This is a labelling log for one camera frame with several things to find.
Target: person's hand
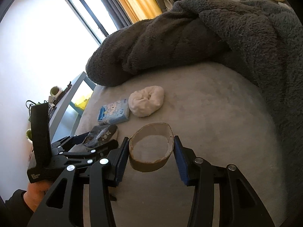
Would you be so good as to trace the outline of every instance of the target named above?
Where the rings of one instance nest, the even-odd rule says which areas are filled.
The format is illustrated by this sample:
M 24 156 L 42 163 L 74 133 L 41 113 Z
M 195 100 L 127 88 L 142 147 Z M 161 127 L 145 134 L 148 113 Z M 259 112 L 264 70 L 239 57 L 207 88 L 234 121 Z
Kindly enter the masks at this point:
M 45 193 L 49 190 L 53 183 L 42 180 L 36 183 L 29 183 L 27 191 L 23 195 L 24 202 L 34 212 L 42 201 Z

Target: silver screw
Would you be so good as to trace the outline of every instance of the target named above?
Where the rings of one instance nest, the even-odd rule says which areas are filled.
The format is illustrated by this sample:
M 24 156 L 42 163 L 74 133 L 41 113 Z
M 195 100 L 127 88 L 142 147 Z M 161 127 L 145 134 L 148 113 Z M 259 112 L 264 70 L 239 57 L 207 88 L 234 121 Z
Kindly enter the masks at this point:
M 194 160 L 197 164 L 202 164 L 203 163 L 203 159 L 201 157 L 197 157 Z
M 106 158 L 103 158 L 103 159 L 100 160 L 100 164 L 102 164 L 102 165 L 105 165 L 105 164 L 107 164 L 108 162 L 109 162 L 109 160 L 106 159 Z
M 235 171 L 237 167 L 235 165 L 229 165 L 228 169 L 230 169 L 231 171 Z
M 75 166 L 74 166 L 74 165 L 69 165 L 69 166 L 67 166 L 66 169 L 67 169 L 69 172 L 71 172 L 71 171 L 75 170 Z

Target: black window frame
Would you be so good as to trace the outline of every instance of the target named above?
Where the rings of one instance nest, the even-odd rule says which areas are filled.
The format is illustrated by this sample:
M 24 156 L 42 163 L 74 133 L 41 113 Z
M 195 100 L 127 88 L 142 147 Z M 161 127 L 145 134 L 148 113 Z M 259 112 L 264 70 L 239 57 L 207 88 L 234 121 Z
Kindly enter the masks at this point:
M 80 19 L 83 21 L 83 23 L 85 24 L 85 26 L 88 28 L 88 30 L 92 33 L 92 35 L 94 36 L 94 38 L 98 41 L 99 44 L 101 44 L 102 42 L 100 41 L 100 39 L 98 38 L 98 36 L 96 35 L 96 33 L 91 29 L 91 27 L 87 24 L 87 22 L 85 21 L 85 19 L 82 17 L 82 15 L 79 13 L 79 11 L 77 10 L 77 8 L 74 6 L 74 4 L 72 3 L 72 0 L 67 0 L 69 2 L 69 4 L 72 6 L 72 8 L 74 9 L 74 11 L 77 13 L 77 15 L 80 17 Z M 85 0 L 79 0 L 82 5 L 84 6 L 84 8 L 87 10 L 87 12 L 89 13 L 89 15 L 92 17 L 92 19 L 96 22 L 97 26 L 99 27 L 99 29 L 102 31 L 102 33 L 104 34 L 105 37 L 107 37 L 109 34 L 108 32 L 105 30 L 105 28 L 103 27 L 103 25 L 101 24 L 101 22 L 97 19 L 97 17 L 95 16 L 95 14 L 93 13 L 93 11 L 90 9 L 90 7 L 87 5 L 87 3 L 85 2 Z

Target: white wall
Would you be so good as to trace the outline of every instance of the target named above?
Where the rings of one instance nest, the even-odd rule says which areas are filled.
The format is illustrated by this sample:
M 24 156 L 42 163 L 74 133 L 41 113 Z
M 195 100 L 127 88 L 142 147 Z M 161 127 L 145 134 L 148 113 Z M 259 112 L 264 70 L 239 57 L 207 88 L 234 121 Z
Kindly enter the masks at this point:
M 26 100 L 66 87 L 98 44 L 65 0 L 15 0 L 0 23 L 0 194 L 26 189 Z

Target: mattress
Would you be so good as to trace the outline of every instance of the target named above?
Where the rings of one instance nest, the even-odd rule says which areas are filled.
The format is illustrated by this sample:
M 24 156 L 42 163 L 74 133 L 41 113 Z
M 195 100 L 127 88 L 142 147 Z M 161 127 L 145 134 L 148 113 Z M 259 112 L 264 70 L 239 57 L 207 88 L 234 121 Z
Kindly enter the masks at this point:
M 103 105 L 152 85 L 164 88 L 163 106 L 149 117 L 130 113 L 129 121 L 118 124 L 119 143 L 146 124 L 168 123 L 183 146 L 193 149 L 197 156 L 217 166 L 235 164 L 263 201 L 275 225 L 280 225 L 285 218 L 286 192 L 274 123 L 257 87 L 218 63 L 154 70 L 120 86 L 96 86 L 76 134 L 88 132 L 98 124 Z M 180 180 L 173 156 L 164 167 L 150 173 L 135 171 L 128 162 L 123 181 L 110 192 L 118 199 L 112 202 L 117 226 L 187 226 L 194 188 Z M 216 186 L 213 226 L 219 225 L 218 193 Z M 87 199 L 84 206 L 84 219 L 89 220 Z

